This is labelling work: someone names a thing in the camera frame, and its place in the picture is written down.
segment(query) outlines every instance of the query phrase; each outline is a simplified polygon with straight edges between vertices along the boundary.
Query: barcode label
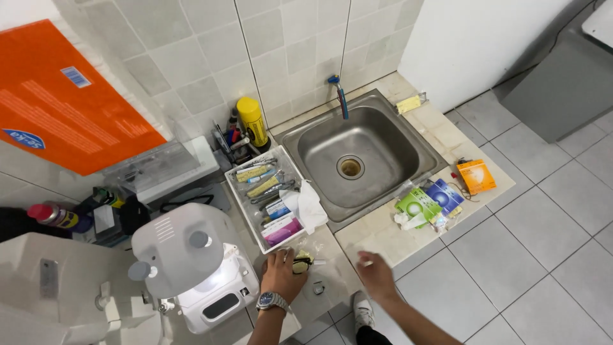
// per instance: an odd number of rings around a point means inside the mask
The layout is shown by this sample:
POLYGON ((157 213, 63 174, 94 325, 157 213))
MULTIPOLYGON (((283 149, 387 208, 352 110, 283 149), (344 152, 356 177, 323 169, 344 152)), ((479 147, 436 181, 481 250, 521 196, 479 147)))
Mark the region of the barcode label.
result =
POLYGON ((70 79, 70 81, 73 82, 78 88, 83 88, 91 85, 91 82, 89 82, 87 78, 83 77, 83 74, 81 74, 81 72, 79 72, 74 67, 67 67, 64 69, 60 69, 60 71, 64 73, 64 75, 68 77, 68 79, 70 79))

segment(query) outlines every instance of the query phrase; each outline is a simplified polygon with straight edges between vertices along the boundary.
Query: faucet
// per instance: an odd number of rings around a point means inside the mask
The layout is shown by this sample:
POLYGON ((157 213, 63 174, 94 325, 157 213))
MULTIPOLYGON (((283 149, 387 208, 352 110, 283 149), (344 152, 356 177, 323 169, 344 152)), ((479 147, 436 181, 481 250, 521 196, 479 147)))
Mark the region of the faucet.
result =
POLYGON ((335 74, 328 78, 328 84, 334 84, 337 87, 338 100, 341 102, 341 111, 343 112, 343 120, 349 120, 349 110, 347 109, 347 101, 345 100, 345 92, 341 88, 341 78, 335 74))

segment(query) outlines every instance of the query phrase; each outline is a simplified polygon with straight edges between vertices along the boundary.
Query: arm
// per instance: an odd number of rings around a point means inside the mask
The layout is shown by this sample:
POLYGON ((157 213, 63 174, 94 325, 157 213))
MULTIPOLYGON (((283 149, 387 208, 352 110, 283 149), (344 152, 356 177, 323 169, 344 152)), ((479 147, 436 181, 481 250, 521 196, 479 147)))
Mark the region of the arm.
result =
MULTIPOLYGON (((294 250, 279 250, 268 254, 268 259, 262 265, 262 284, 260 292, 276 292, 291 304, 300 289, 307 282, 307 273, 294 274, 294 250)), ((247 345, 277 345, 281 338, 281 326, 285 311, 281 307, 260 310, 257 315, 256 328, 253 330, 247 345)))
POLYGON ((426 319, 398 296, 392 270, 379 254, 358 252, 357 272, 368 294, 402 328, 415 345, 460 345, 461 343, 426 319))

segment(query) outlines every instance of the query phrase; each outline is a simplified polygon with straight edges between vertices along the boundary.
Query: hand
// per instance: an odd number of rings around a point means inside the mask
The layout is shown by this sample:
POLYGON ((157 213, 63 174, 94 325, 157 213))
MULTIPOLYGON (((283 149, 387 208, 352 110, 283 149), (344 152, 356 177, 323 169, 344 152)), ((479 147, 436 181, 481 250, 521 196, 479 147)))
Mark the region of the hand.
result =
POLYGON ((395 301, 399 299, 394 285, 394 276, 392 269, 379 254, 365 252, 363 250, 357 253, 360 255, 360 261, 357 263, 357 273, 360 275, 368 294, 375 302, 382 304, 385 301, 395 301))
POLYGON ((291 304, 300 290, 307 282, 307 272, 294 274, 292 265, 294 264, 294 250, 289 252, 281 249, 273 254, 268 254, 268 260, 262 265, 262 285, 260 291, 276 292, 288 303, 291 304))

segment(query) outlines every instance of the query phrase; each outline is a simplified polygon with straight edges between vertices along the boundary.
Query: red cap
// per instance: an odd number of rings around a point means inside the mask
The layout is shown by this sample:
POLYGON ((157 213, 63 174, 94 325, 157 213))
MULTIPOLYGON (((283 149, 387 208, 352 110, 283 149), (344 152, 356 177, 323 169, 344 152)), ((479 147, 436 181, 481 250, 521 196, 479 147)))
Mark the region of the red cap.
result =
POLYGON ((28 209, 28 216, 35 218, 36 220, 47 220, 51 217, 53 208, 45 204, 36 204, 30 206, 28 209))

